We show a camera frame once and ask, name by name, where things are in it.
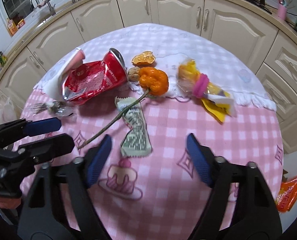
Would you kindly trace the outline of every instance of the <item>green stem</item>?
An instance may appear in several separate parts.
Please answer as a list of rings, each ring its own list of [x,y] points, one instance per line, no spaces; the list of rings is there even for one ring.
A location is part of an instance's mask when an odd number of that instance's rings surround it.
[[[114,124],[117,120],[119,120],[124,114],[127,113],[128,110],[130,110],[133,106],[137,105],[141,100],[143,100],[147,94],[149,93],[149,90],[147,89],[145,93],[136,101],[134,101],[132,104],[125,107],[109,124],[107,124],[104,128],[102,128],[96,135],[94,135],[91,139],[86,140],[81,146],[78,147],[78,149],[83,148],[85,145],[88,145],[91,141],[95,140],[100,136],[102,133],[104,133],[108,128],[111,127],[112,124]]]

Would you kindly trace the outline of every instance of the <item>pink gingham pattern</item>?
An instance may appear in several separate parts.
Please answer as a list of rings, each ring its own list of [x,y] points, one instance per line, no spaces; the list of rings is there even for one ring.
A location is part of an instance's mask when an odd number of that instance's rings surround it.
[[[138,97],[130,90],[103,93],[80,106],[75,116],[63,119],[60,131],[51,135],[67,133],[74,138],[76,145],[82,144],[117,115],[115,96]],[[34,90],[26,105],[50,100],[40,90]],[[169,98],[147,98],[141,105],[153,151],[148,157],[130,159],[131,168],[137,173],[134,194],[113,194],[98,184],[89,190],[95,210],[113,240],[188,239],[210,193],[185,153],[189,133],[194,133],[200,144],[210,147],[215,155],[221,155],[232,163],[245,165],[248,161],[256,162],[273,197],[277,196],[282,178],[282,138],[274,111],[237,106],[237,117],[226,117],[221,125],[193,101],[179,103]],[[46,112],[31,116],[25,108],[22,117],[41,120],[50,116]],[[109,169],[118,165],[120,143],[128,131],[122,120],[107,130],[113,148],[100,181],[106,181]],[[16,143],[15,148],[51,135],[24,138]],[[52,165],[65,164],[76,156],[83,156],[102,138],[103,135],[80,151],[75,148],[71,154],[56,158]],[[24,195],[34,175],[23,180],[21,190]],[[66,185],[62,191],[70,226],[78,228]],[[236,193],[234,185],[231,200]],[[234,202],[228,203],[222,228],[229,226],[234,205]]]

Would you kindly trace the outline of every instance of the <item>pink cup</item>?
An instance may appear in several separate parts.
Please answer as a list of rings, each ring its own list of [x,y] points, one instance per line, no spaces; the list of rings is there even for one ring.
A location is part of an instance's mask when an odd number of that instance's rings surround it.
[[[287,15],[287,8],[279,4],[278,10],[277,10],[277,16],[281,18],[283,21],[285,21],[286,15]]]

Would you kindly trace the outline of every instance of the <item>drawer handle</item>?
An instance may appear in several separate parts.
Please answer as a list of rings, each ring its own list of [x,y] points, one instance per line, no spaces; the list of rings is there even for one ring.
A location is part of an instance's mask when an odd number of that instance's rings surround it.
[[[37,67],[40,68],[40,66],[38,65],[38,63],[36,63],[36,61],[34,60],[34,58],[32,56],[30,56],[30,60],[32,60],[33,64]]]
[[[297,73],[297,69],[296,69],[296,67],[293,65],[293,63],[292,63],[292,62],[289,62],[289,64],[290,64],[290,66],[295,70],[295,72]]]
[[[145,10],[146,10],[146,13],[149,15],[148,0],[145,0]]]
[[[201,7],[199,6],[197,8],[197,14],[196,14],[196,28],[200,28],[200,17],[201,17]]]
[[[38,60],[38,62],[43,65],[44,62],[42,61],[42,59],[39,58],[39,56],[36,54],[36,52],[33,52],[33,55],[36,57],[36,59]]]
[[[280,98],[278,94],[276,94],[276,92],[274,91],[273,88],[270,88],[271,92],[277,97],[278,100],[282,101],[283,103],[285,103],[285,99]]]
[[[208,14],[210,13],[210,10],[209,9],[206,9],[205,10],[205,18],[204,18],[204,28],[203,30],[207,30],[207,23],[208,23]]]
[[[84,31],[82,24],[80,23],[80,19],[76,18],[76,22],[78,23],[78,25],[80,26],[81,32]]]

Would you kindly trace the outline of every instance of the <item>crushed red soda can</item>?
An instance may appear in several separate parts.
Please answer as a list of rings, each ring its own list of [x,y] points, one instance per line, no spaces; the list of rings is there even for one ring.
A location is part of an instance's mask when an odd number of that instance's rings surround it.
[[[103,60],[85,63],[70,71],[62,85],[63,97],[75,105],[127,82],[127,72],[121,53],[114,48]]]

